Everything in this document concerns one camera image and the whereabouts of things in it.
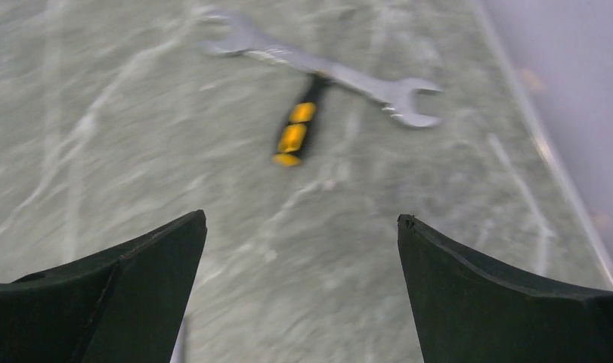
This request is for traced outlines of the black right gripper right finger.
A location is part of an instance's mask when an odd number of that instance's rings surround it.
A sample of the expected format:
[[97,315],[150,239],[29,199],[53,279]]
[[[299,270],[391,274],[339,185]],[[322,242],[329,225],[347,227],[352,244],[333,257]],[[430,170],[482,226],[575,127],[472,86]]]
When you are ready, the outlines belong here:
[[508,265],[412,215],[398,249],[426,362],[613,362],[613,291]]

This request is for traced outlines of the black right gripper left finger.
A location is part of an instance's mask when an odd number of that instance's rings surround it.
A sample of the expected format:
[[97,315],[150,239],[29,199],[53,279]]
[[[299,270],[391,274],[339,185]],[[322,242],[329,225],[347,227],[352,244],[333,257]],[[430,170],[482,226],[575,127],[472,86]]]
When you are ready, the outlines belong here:
[[0,283],[0,362],[170,361],[206,234],[197,210]]

